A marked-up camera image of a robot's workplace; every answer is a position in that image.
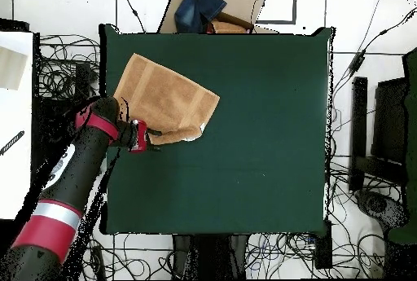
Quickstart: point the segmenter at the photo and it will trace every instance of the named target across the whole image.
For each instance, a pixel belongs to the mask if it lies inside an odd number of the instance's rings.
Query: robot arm
[[[60,160],[58,178],[51,175],[2,261],[7,279],[56,279],[108,147],[127,147],[131,152],[147,149],[146,123],[118,118],[119,105],[113,97],[101,98],[77,114],[77,136]]]

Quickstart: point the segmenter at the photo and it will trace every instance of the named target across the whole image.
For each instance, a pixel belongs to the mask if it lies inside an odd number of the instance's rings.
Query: green table
[[[201,138],[121,152],[108,233],[322,230],[330,35],[118,34],[106,25],[109,95],[137,53],[220,96]]]

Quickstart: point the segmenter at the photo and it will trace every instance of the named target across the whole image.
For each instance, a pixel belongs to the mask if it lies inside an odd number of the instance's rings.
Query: silver band
[[[32,215],[41,215],[70,225],[74,230],[77,229],[80,217],[71,209],[49,202],[39,202]]]

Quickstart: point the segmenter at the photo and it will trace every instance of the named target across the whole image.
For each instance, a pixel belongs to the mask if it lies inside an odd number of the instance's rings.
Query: blue cloth
[[[174,16],[178,33],[202,33],[225,6],[223,0],[183,0]]]

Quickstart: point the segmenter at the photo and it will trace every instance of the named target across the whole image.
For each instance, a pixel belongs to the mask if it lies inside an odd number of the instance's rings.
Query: white floor
[[[155,32],[168,0],[130,0],[130,2],[137,10],[147,32]],[[288,1],[268,1],[269,6],[271,3],[279,5],[284,2]],[[343,76],[345,69],[362,43],[376,3],[377,0],[297,0],[296,24],[271,25],[269,28],[282,33],[311,34],[319,27],[336,27],[333,57],[333,74],[336,83]],[[383,29],[398,23],[416,5],[417,0],[380,0],[364,45]],[[41,35],[80,34],[97,42],[99,42],[98,25],[101,23],[115,24],[123,33],[141,32],[140,25],[129,9],[126,0],[13,0],[13,2],[12,0],[0,0],[0,17],[9,19],[13,17],[15,20],[28,22],[31,30],[39,32]],[[374,108],[375,88],[378,82],[403,77],[402,55],[413,50],[416,46],[417,16],[406,24],[379,37],[368,48],[366,59],[355,76],[368,78],[369,110]],[[341,119],[338,118],[333,129],[350,119],[350,103],[351,85],[348,82],[336,96],[335,105],[341,111]],[[368,119],[368,154],[371,149],[372,133],[370,125],[372,125],[372,122],[373,115],[370,114]],[[340,132],[335,133],[335,139],[337,144],[336,154],[348,155],[349,124],[344,125]],[[338,158],[335,162],[347,166],[348,159]],[[340,185],[340,187],[347,192],[345,185]],[[351,202],[347,202],[343,206],[335,204],[335,215],[349,230],[353,244],[356,244],[361,236],[368,233],[379,235],[381,233],[378,224],[359,212],[358,208]],[[332,218],[332,221],[338,224],[336,219]],[[337,245],[348,243],[348,236],[340,224],[333,226],[332,233],[335,248],[337,248]],[[94,237],[105,248],[113,247],[112,236],[101,235],[97,230]],[[115,237],[116,249],[124,247],[125,238],[126,235]],[[262,240],[262,237],[253,236],[251,243],[255,245],[264,244],[264,240]],[[172,241],[170,235],[130,235],[125,242],[125,247],[164,250],[172,248]],[[378,239],[367,238],[363,241],[361,247],[369,254],[375,252],[378,255],[384,255],[384,245]],[[122,259],[125,259],[122,251],[116,252]],[[352,258],[353,249],[351,247],[339,248],[335,253],[341,256],[334,256],[334,262],[348,261]],[[152,271],[160,267],[158,257],[165,258],[166,255],[167,251],[127,251],[127,258],[146,260]],[[112,254],[105,252],[104,259],[107,263],[112,262]],[[271,265],[276,264],[277,260],[274,260],[274,257],[271,260]],[[258,263],[259,267],[248,269],[248,278],[265,278],[265,271],[261,267],[261,263]],[[348,264],[358,266],[358,260],[354,258],[346,263],[346,265]],[[144,268],[143,264],[138,261],[133,262],[129,267],[134,274],[141,274]],[[120,263],[116,265],[116,268],[121,268]],[[338,270],[346,278],[354,277],[352,269],[339,268]],[[280,267],[279,273],[281,279],[311,277],[311,273],[307,270],[305,264],[296,258],[285,261]],[[137,279],[145,279],[148,275],[149,271],[145,270],[143,275],[138,276]],[[162,270],[155,273],[152,279],[169,279],[169,277],[170,275]],[[127,270],[117,271],[114,278],[132,279]]]

